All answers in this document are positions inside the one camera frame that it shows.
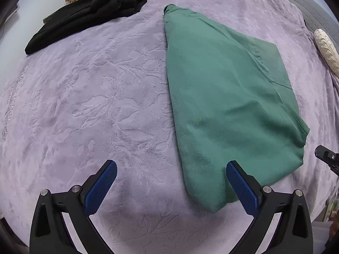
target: metal screw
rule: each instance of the metal screw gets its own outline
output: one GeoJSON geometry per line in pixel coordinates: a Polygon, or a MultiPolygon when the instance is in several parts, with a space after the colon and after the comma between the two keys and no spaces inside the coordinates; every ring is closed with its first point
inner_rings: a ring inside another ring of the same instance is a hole
{"type": "Polygon", "coordinates": [[[73,193],[79,192],[80,189],[81,189],[80,185],[74,185],[74,186],[72,187],[72,192],[73,192],[73,193]]]}
{"type": "Polygon", "coordinates": [[[301,197],[301,196],[302,196],[302,191],[301,191],[301,190],[299,190],[299,189],[298,189],[298,190],[296,190],[296,195],[297,195],[297,196],[299,196],[299,197],[301,197]]]}
{"type": "Polygon", "coordinates": [[[272,188],[269,187],[269,186],[264,186],[264,187],[262,188],[262,190],[263,190],[265,193],[270,193],[270,192],[272,192],[272,188]]]}
{"type": "Polygon", "coordinates": [[[48,193],[48,190],[47,189],[43,189],[43,190],[41,190],[40,195],[41,196],[45,196],[45,195],[47,195],[47,193],[48,193]]]}

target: purple blanket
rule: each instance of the purple blanket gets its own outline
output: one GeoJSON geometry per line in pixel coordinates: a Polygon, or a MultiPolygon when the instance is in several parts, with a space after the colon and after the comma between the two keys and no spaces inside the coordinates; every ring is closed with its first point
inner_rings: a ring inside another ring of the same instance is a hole
{"type": "Polygon", "coordinates": [[[277,45],[311,131],[304,165],[273,188],[301,189],[312,220],[335,190],[337,176],[314,149],[339,151],[339,79],[297,7],[288,0],[148,0],[140,13],[28,56],[7,83],[0,210],[26,244],[40,191],[82,184],[106,159],[117,162],[118,176],[91,219],[115,253],[228,253],[250,224],[239,202],[211,214],[185,191],[165,70],[168,4],[277,45]]]}

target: bed sheet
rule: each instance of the bed sheet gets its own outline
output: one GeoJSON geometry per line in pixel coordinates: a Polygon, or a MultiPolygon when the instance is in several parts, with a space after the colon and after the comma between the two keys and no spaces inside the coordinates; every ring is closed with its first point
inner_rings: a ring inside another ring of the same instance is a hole
{"type": "Polygon", "coordinates": [[[0,209],[26,244],[40,191],[82,184],[106,159],[117,162],[118,176],[91,219],[115,253],[228,253],[249,226],[252,217],[239,202],[211,214],[185,191],[165,69],[168,4],[277,45],[311,131],[303,166],[273,188],[301,189],[313,220],[338,186],[314,149],[322,144],[339,151],[339,79],[321,59],[295,5],[148,0],[140,13],[28,56],[18,78],[6,84],[0,105],[0,209]]]}

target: gray pillow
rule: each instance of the gray pillow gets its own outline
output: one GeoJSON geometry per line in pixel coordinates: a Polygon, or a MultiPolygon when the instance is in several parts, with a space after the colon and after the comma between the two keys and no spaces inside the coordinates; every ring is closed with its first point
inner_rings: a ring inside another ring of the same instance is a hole
{"type": "Polygon", "coordinates": [[[302,12],[306,28],[314,33],[317,29],[324,30],[339,51],[339,25],[332,17],[313,0],[289,0],[302,12]]]}

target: green folded garment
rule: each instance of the green folded garment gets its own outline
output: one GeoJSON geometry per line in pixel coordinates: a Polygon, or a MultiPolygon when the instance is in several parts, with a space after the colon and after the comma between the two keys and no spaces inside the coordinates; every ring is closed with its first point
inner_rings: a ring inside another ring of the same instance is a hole
{"type": "Polygon", "coordinates": [[[230,160],[271,185],[302,165],[309,128],[274,44],[175,5],[164,14],[186,188],[216,212],[237,200],[224,174],[230,160]]]}

